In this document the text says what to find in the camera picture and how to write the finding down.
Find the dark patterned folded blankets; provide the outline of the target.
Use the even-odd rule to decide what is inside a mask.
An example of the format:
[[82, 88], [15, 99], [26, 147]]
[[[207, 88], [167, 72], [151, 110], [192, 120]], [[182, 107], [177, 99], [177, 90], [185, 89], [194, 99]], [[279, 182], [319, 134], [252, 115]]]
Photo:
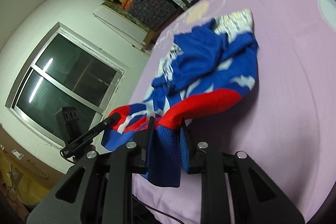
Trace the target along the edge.
[[122, 8], [154, 31], [178, 11], [177, 5], [171, 0], [125, 0]]

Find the dark glass window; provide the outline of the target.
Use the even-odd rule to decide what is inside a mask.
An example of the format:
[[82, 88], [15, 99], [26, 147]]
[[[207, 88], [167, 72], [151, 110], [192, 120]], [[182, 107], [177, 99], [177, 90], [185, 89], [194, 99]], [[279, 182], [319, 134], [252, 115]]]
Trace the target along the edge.
[[80, 129], [92, 128], [102, 120], [124, 73], [114, 57], [58, 22], [29, 55], [5, 106], [41, 138], [64, 145], [56, 112], [75, 107]]

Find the red white blue garment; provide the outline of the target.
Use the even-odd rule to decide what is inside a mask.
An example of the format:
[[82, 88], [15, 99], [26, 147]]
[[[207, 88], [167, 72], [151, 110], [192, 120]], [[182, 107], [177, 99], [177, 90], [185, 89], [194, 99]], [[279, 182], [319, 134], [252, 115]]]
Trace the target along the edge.
[[155, 118], [150, 164], [153, 185], [180, 185], [180, 130], [183, 121], [223, 112], [254, 87], [257, 41], [248, 9], [211, 19], [177, 34], [144, 99], [115, 109], [121, 119], [104, 131], [102, 146], [114, 151], [133, 140]]

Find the purple smile bed sheet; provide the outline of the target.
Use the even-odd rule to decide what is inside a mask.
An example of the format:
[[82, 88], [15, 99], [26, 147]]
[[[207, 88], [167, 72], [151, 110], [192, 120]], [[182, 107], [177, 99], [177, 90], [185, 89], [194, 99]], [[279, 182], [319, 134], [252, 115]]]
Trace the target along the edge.
[[259, 45], [256, 85], [189, 129], [226, 153], [248, 153], [308, 221], [335, 184], [335, 0], [201, 0], [161, 33], [130, 102], [145, 98], [175, 34], [243, 9]]

